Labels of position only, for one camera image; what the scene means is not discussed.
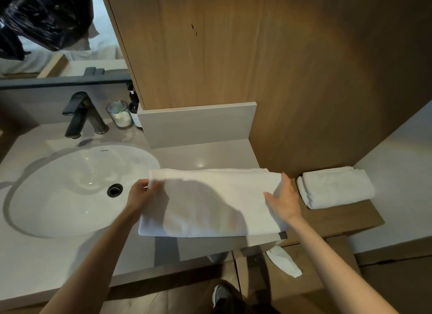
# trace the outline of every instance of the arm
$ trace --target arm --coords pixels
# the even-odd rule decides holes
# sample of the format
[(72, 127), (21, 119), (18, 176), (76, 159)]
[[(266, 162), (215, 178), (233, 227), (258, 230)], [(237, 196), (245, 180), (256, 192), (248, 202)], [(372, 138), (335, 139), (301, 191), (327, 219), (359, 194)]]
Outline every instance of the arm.
[(279, 198), (267, 192), (264, 196), (275, 213), (299, 236), (300, 243), (340, 311), (344, 314), (397, 313), (302, 218), (298, 194), (285, 173), (282, 173), (282, 179)]
[(148, 183), (148, 180), (138, 180), (132, 186), (122, 213), (40, 314), (99, 313), (129, 232), (140, 218), (141, 209), (149, 197), (161, 187), (161, 183), (155, 183), (147, 191)]

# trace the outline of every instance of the soap dispenser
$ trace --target soap dispenser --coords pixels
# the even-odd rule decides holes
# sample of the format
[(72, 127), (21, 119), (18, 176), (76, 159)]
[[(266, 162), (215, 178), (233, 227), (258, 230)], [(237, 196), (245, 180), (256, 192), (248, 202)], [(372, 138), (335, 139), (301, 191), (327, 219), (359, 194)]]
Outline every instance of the soap dispenser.
[(140, 99), (138, 98), (137, 93), (133, 89), (133, 84), (132, 83), (129, 83), (127, 85), (127, 90), (129, 90), (129, 98), (131, 100), (130, 104), (129, 104), (130, 115), (132, 116), (133, 123), (135, 124), (135, 126), (138, 129), (142, 130), (143, 127), (142, 127), (141, 122), (138, 119), (138, 115), (137, 115)]

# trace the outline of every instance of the hand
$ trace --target hand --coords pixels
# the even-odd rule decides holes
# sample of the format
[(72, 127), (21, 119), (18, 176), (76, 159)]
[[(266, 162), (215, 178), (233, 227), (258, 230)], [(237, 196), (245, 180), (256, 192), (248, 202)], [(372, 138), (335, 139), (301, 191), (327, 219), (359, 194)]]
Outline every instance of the hand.
[(264, 197), (269, 202), (274, 212), (286, 223), (291, 225), (296, 219), (302, 219), (299, 195), (295, 192), (289, 177), (285, 173), (282, 173), (282, 186), (280, 188), (279, 198), (275, 198), (269, 192), (264, 192)]
[(151, 189), (146, 188), (148, 184), (148, 179), (138, 180), (129, 191), (125, 209), (130, 210), (136, 217), (136, 220), (140, 218), (143, 208), (148, 200), (151, 199), (156, 194), (156, 192), (161, 189), (163, 182), (154, 182)]

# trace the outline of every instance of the glass cup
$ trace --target glass cup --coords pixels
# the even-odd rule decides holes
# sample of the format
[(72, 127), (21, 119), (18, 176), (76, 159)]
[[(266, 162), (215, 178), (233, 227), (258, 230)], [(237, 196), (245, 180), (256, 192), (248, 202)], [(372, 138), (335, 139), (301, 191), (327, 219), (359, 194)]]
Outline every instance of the glass cup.
[(106, 110), (119, 129), (124, 130), (132, 126), (132, 116), (127, 108), (127, 102), (123, 100), (113, 101), (108, 104)]

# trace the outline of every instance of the person's left hand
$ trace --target person's left hand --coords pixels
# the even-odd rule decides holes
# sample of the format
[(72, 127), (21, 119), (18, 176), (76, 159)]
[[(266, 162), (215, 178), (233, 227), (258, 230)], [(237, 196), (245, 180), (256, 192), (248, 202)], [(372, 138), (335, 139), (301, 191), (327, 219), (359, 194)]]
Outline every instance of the person's left hand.
[(163, 186), (163, 182), (157, 181), (154, 182), (152, 188), (149, 189), (147, 188), (148, 184), (148, 179), (138, 180), (129, 191), (125, 209), (131, 210), (131, 212), (136, 216), (136, 220), (140, 218), (141, 212), (146, 206), (148, 200), (151, 199)]

